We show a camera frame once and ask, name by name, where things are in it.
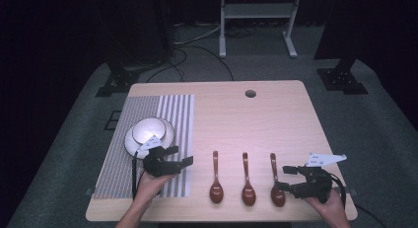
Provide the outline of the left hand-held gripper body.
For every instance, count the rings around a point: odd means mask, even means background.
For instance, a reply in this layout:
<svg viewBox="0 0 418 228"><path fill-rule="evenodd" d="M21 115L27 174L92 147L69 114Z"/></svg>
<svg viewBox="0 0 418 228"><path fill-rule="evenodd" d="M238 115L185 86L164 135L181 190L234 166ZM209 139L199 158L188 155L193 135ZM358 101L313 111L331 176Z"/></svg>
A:
<svg viewBox="0 0 418 228"><path fill-rule="evenodd" d="M182 170L181 162L167 161L168 148L156 136L153 136L135 151L135 157L142 160L143 169L153 177L176 175Z"/></svg>

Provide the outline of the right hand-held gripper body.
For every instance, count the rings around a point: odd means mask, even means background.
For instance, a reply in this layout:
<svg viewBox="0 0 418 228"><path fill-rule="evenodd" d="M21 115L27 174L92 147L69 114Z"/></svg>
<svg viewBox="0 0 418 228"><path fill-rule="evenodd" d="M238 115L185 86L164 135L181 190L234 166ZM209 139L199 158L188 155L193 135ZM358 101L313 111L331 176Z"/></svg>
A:
<svg viewBox="0 0 418 228"><path fill-rule="evenodd" d="M303 175L306 181L293 185L290 193L295 198L316 197L321 203L326 203L332 189L332 183L336 182L340 188L342 203L346 203L346 191L342 182L333 174L328 173L322 167L346 160L345 155L318 154L311 152L304 166L298 166L298 174Z"/></svg>

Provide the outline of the brown soup spoon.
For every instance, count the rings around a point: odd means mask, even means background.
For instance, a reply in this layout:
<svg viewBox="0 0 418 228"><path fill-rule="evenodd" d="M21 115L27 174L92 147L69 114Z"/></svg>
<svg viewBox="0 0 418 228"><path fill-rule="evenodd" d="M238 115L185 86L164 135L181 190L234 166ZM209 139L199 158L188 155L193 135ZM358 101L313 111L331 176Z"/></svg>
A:
<svg viewBox="0 0 418 228"><path fill-rule="evenodd" d="M276 155L274 153L270 154L270 163L271 163L271 168L272 168L273 181L276 184L278 182L278 173L277 173ZM270 192L271 200L277 207L283 207L286 202L285 194L282 190L279 190L275 184L273 185L271 192Z"/></svg>
<svg viewBox="0 0 418 228"><path fill-rule="evenodd" d="M218 174L218 152L213 152L213 168L214 168L214 182L210 188L209 195L210 199L214 203L220 203L224 198L224 190L219 182Z"/></svg>
<svg viewBox="0 0 418 228"><path fill-rule="evenodd" d="M242 199L245 205L253 206L256 202L256 193L249 179L248 158L246 152L243 153L243 164L245 184L242 190Z"/></svg>

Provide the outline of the person's left hand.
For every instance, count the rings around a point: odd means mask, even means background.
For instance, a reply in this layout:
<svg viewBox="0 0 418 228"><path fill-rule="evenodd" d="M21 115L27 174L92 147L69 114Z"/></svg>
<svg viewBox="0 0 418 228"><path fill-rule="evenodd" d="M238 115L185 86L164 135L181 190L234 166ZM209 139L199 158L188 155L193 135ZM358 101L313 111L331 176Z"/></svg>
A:
<svg viewBox="0 0 418 228"><path fill-rule="evenodd" d="M134 203L143 207L149 206L152 203L153 198L164 187L165 183L170 181L173 177L174 175L153 177L147 172L144 172L138 184Z"/></svg>

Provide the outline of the person's right hand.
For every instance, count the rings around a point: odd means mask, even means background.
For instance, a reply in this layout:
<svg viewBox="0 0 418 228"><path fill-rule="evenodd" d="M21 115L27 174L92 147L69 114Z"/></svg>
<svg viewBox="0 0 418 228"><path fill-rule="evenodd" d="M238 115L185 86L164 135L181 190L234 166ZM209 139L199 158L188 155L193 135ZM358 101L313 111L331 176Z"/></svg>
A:
<svg viewBox="0 0 418 228"><path fill-rule="evenodd" d="M336 190L330 191L326 203L321 203L316 197L305 198L305 202L312 206L326 221L336 222L347 219L341 197Z"/></svg>

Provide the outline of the grey striped placemat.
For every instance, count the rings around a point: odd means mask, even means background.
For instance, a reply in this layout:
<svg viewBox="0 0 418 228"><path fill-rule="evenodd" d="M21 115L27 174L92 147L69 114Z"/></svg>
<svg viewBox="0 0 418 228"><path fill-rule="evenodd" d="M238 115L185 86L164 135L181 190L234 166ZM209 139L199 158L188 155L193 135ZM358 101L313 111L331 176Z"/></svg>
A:
<svg viewBox="0 0 418 228"><path fill-rule="evenodd" d="M192 156L193 115L193 95L128 97L104 159L93 198L132 197L133 154L126 150L125 137L128 130L141 119L165 119L174 127L174 140L170 145L177 146L178 152L168 155L167 161L176 162Z"/></svg>

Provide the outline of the black stand base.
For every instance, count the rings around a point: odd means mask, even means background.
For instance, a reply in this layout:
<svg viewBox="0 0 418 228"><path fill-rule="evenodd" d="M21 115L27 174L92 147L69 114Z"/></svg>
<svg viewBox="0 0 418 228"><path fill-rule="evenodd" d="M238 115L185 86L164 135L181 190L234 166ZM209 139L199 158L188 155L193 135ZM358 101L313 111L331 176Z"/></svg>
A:
<svg viewBox="0 0 418 228"><path fill-rule="evenodd" d="M355 58L341 58L333 68L318 68L322 84L327 91L341 91L345 95L367 95L364 85L351 73Z"/></svg>
<svg viewBox="0 0 418 228"><path fill-rule="evenodd" d="M138 81L140 65L134 61L110 61L110 70L103 86L96 92L97 97L110 97L113 93L127 93L130 87Z"/></svg>

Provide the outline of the white metal stand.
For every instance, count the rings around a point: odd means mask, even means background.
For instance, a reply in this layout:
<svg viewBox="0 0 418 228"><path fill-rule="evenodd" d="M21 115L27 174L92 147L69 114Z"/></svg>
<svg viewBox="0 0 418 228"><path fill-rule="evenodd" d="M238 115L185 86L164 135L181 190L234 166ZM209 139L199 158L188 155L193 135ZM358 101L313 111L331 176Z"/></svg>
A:
<svg viewBox="0 0 418 228"><path fill-rule="evenodd" d="M228 4L221 0L219 56L227 56L225 26L231 19L287 19L287 30L282 32L283 40L291 58L297 58L291 35L299 9L300 0L289 3Z"/></svg>

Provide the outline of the black floor frame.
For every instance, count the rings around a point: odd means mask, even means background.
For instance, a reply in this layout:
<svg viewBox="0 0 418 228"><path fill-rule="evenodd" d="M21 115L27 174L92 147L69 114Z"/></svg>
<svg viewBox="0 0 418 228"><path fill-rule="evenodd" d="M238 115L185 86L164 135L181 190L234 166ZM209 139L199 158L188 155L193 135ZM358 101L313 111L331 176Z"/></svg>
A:
<svg viewBox="0 0 418 228"><path fill-rule="evenodd" d="M112 111L104 125L104 130L116 130L120 116L121 111Z"/></svg>

